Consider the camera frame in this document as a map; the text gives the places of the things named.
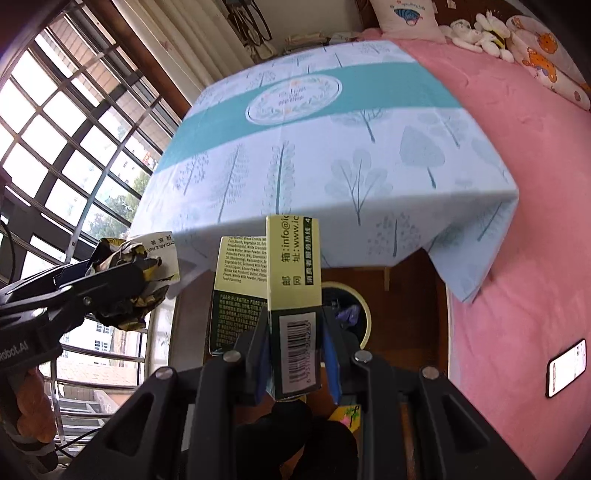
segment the brown object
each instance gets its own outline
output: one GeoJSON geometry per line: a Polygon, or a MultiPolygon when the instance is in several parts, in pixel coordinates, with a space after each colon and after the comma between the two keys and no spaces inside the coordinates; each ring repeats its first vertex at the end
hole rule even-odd
{"type": "Polygon", "coordinates": [[[22,412],[17,421],[18,432],[41,443],[51,442],[56,435],[56,424],[51,403],[45,395],[43,376],[37,368],[27,372],[17,392],[17,405],[22,412]]]}
{"type": "Polygon", "coordinates": [[[322,271],[322,280],[349,285],[367,301],[372,315],[367,350],[412,371],[425,365],[442,366],[440,333],[447,342],[447,308],[440,326],[439,277],[423,250],[390,269],[388,291],[383,270],[332,268],[322,271]],[[446,327],[440,332],[443,324],[446,327]]]}
{"type": "Polygon", "coordinates": [[[179,118],[183,118],[191,105],[152,56],[144,43],[109,0],[88,0],[90,11],[103,24],[123,51],[138,66],[146,78],[159,91],[179,118]]]}
{"type": "MultiPolygon", "coordinates": [[[[491,10],[499,20],[506,22],[513,15],[522,15],[513,5],[504,0],[454,0],[456,9],[447,6],[447,0],[435,0],[437,13],[435,20],[438,25],[449,25],[455,20],[464,18],[471,24],[476,21],[476,14],[486,14],[491,10]]],[[[355,0],[361,17],[363,28],[379,28],[378,19],[370,0],[355,0]]]]}

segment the light blue tablecloth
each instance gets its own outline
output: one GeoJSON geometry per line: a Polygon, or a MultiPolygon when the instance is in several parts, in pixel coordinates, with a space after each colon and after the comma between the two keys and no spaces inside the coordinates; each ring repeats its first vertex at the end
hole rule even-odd
{"type": "Polygon", "coordinates": [[[474,119],[387,41],[283,57],[207,88],[130,234],[171,230],[181,275],[265,215],[320,219],[324,267],[395,265],[425,248],[462,301],[503,241],[518,189],[474,119]]]}

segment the phone screen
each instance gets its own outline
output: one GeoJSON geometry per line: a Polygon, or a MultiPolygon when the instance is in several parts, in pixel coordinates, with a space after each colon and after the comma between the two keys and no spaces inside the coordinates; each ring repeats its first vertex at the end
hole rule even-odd
{"type": "Polygon", "coordinates": [[[553,397],[573,382],[587,367],[587,347],[581,340],[548,363],[548,397],[553,397]]]}

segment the white plush toy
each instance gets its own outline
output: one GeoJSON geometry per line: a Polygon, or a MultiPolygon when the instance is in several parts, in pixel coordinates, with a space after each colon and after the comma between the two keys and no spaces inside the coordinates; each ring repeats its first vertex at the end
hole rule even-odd
{"type": "Polygon", "coordinates": [[[482,32],[482,39],[477,43],[485,52],[493,57],[500,57],[509,63],[514,62],[513,55],[506,49],[505,40],[511,36],[511,31],[507,26],[495,17],[490,10],[486,16],[476,15],[474,28],[482,32]]]}
{"type": "Polygon", "coordinates": [[[470,22],[464,19],[456,20],[452,22],[450,27],[450,30],[444,32],[444,35],[451,38],[454,45],[477,53],[482,52],[482,48],[478,45],[478,42],[482,40],[482,32],[473,30],[470,22]]]}
{"type": "Polygon", "coordinates": [[[439,28],[460,48],[477,53],[484,50],[493,57],[500,57],[510,63],[514,61],[511,52],[505,48],[505,39],[511,36],[511,32],[501,20],[488,11],[486,17],[477,14],[474,26],[473,29],[469,21],[460,19],[452,22],[449,27],[442,25],[439,28]]]}

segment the cartoon pillow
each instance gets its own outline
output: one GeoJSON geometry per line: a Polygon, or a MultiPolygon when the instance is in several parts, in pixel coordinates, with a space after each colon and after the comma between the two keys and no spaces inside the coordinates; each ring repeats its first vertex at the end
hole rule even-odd
{"type": "Polygon", "coordinates": [[[568,75],[571,80],[574,80],[587,92],[591,92],[573,59],[548,28],[535,18],[523,15],[511,17],[507,20],[507,27],[529,48],[539,52],[556,65],[556,68],[568,75]]]}
{"type": "Polygon", "coordinates": [[[385,35],[445,43],[431,0],[370,0],[385,35]]]}
{"type": "Polygon", "coordinates": [[[526,67],[532,77],[542,85],[583,110],[589,110],[591,102],[584,89],[573,82],[538,50],[529,47],[517,35],[517,32],[511,33],[511,39],[507,41],[507,48],[515,57],[515,62],[526,67]]]}

